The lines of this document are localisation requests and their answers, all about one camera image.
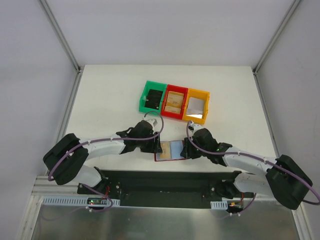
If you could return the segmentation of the red leather card holder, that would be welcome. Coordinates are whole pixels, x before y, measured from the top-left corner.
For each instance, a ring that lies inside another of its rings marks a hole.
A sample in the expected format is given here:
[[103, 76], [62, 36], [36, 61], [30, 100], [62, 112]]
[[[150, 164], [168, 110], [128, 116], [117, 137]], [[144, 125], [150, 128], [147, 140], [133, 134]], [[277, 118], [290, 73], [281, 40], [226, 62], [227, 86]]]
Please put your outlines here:
[[184, 148], [184, 141], [183, 140], [174, 140], [174, 141], [166, 141], [170, 142], [170, 151], [171, 151], [171, 159], [170, 160], [157, 160], [158, 153], [154, 154], [154, 161], [155, 162], [169, 162], [169, 161], [183, 161], [186, 160], [185, 157], [181, 156], [181, 153]]

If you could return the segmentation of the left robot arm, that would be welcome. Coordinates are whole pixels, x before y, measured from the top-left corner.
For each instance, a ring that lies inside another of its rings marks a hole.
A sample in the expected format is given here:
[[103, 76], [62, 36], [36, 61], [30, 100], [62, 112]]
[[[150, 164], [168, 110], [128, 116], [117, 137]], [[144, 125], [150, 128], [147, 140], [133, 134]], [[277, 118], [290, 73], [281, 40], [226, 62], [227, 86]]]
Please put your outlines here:
[[43, 157], [49, 181], [59, 186], [75, 182], [87, 188], [90, 194], [108, 194], [108, 179], [98, 167], [89, 167], [85, 162], [106, 155], [131, 153], [136, 149], [150, 154], [161, 152], [156, 124], [156, 119], [141, 120], [134, 127], [110, 137], [87, 141], [81, 141], [74, 133], [65, 135]]

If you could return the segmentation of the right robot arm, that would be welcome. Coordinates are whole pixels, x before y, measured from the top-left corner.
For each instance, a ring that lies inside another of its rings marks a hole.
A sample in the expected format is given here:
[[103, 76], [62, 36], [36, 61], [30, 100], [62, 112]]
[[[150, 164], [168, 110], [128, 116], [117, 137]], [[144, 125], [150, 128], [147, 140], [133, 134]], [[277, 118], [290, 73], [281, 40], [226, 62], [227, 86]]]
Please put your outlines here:
[[217, 142], [198, 124], [189, 126], [181, 155], [186, 159], [207, 158], [223, 167], [237, 168], [233, 180], [216, 187], [225, 198], [250, 192], [275, 198], [282, 206], [296, 210], [304, 202], [313, 182], [288, 155], [266, 157], [252, 154], [225, 142]]

